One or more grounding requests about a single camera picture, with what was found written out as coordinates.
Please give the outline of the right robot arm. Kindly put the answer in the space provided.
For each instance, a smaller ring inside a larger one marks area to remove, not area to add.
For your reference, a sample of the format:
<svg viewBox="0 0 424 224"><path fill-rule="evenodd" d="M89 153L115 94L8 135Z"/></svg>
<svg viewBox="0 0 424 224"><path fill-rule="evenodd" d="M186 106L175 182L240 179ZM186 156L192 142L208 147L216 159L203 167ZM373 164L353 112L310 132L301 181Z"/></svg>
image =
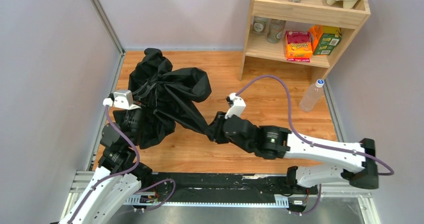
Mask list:
<svg viewBox="0 0 424 224"><path fill-rule="evenodd" d="M320 162L316 166L291 166L286 182L304 188L332 182L347 182L351 186L373 190L379 187L375 142L364 138L360 142L345 143L296 136L287 128L256 126L238 116L225 117L218 112L206 128L210 141L232 143L247 153L263 159L309 159Z"/></svg>

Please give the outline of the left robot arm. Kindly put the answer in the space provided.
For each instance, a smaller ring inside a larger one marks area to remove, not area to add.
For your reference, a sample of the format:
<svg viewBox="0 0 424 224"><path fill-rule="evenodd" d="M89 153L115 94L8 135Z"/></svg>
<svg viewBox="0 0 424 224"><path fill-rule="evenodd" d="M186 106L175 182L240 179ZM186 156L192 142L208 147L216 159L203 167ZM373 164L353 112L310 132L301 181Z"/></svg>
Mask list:
<svg viewBox="0 0 424 224"><path fill-rule="evenodd" d="M140 163L135 148L141 110L115 110L113 116L115 121L102 129L100 144L105 149L98 167L60 223L107 223L144 182L152 179L152 169Z"/></svg>

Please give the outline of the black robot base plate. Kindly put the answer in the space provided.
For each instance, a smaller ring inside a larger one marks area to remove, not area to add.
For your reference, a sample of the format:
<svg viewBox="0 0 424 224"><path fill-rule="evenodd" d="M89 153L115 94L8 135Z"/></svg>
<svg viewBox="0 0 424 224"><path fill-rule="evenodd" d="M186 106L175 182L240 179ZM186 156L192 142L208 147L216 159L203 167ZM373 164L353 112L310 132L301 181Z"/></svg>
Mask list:
<svg viewBox="0 0 424 224"><path fill-rule="evenodd" d="M168 182L173 179L176 184ZM275 195L306 197L316 195L317 186L309 189L289 185L281 174L179 173L155 172L143 187L161 180L155 191L160 200L170 195L169 202L184 203L272 203Z"/></svg>

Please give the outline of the black folding umbrella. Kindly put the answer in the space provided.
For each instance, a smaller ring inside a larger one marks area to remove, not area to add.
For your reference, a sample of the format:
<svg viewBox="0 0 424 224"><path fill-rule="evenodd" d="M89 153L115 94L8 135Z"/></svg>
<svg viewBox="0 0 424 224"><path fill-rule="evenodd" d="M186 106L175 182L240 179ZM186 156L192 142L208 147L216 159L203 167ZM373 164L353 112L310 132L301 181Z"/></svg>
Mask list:
<svg viewBox="0 0 424 224"><path fill-rule="evenodd" d="M207 73L196 67L174 70L162 51L147 48L144 58L129 75L128 89L141 106L142 127L137 146L147 149L174 133L176 124L205 134L208 124L195 106L205 101L212 89Z"/></svg>

